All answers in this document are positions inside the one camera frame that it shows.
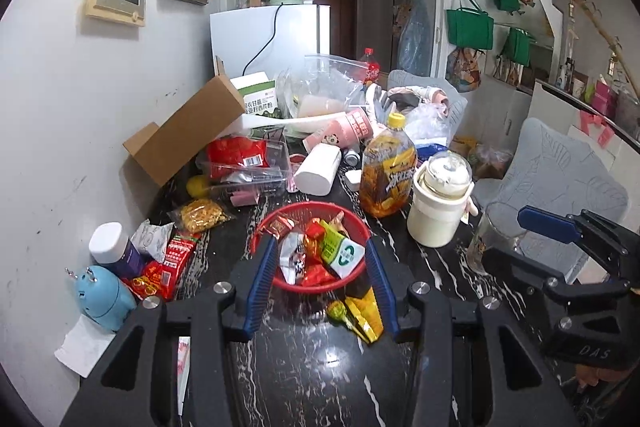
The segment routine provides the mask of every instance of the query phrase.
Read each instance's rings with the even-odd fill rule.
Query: yellow bottle cap
[[[402,129],[404,127],[404,122],[404,114],[393,112],[389,115],[388,120],[386,120],[386,126],[391,127],[392,129]]]

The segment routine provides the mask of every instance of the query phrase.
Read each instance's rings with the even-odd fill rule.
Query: refrigerator door
[[[230,78],[242,70],[273,35],[277,6],[244,8],[210,15],[211,49],[222,59]],[[284,5],[278,12],[276,34],[249,65],[245,74],[264,71],[275,78],[280,71],[297,70],[308,54],[329,54],[329,7]]]

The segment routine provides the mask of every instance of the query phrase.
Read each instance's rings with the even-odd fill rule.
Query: blue plastic garment cover
[[[431,73],[433,29],[424,0],[412,0],[409,22],[402,29],[398,42],[398,69],[417,76]]]

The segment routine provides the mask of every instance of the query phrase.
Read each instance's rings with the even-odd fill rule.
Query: barcode
[[[253,167],[255,165],[262,165],[262,155],[257,154],[255,156],[251,156],[249,158],[245,158],[242,160],[245,167]]]

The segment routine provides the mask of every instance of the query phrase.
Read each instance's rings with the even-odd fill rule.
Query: chair
[[[481,208],[492,201],[514,208],[530,204],[565,216],[583,209],[619,222],[626,211],[625,188],[609,174],[591,147],[527,118],[518,148],[503,180],[478,180],[473,192]],[[564,273],[572,283],[588,256],[575,245],[563,245],[528,232],[521,242],[525,256]]]
[[[391,89],[393,87],[404,86],[420,86],[420,87],[439,87],[443,90],[447,98],[449,99],[449,122],[451,124],[451,136],[453,136],[462,117],[465,114],[466,98],[463,97],[456,88],[449,84],[444,78],[435,78],[433,76],[415,76],[414,74],[407,73],[406,71],[394,70],[389,73],[389,78],[386,83],[386,88]]]

